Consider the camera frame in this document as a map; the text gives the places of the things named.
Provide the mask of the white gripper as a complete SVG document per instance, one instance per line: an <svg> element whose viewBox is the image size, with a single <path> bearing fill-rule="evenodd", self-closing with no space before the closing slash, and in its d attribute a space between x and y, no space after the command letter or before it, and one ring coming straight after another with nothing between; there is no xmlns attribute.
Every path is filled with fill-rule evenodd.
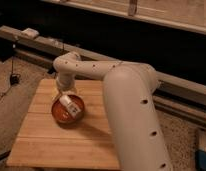
<svg viewBox="0 0 206 171"><path fill-rule="evenodd" d="M76 95L75 78L68 75L59 75L56 78L57 95L60 98L62 95Z"/></svg>

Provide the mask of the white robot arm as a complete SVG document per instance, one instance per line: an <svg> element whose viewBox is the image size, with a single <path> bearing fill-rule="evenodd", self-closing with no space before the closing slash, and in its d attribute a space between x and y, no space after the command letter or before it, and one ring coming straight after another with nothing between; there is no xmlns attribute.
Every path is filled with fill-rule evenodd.
<svg viewBox="0 0 206 171"><path fill-rule="evenodd" d="M83 113L67 94L77 75L102 82L104 108L122 171L173 171L159 125L152 94L159 87L156 70L145 63L128 61L83 61L76 52L57 57L59 91L52 113L69 123Z"/></svg>

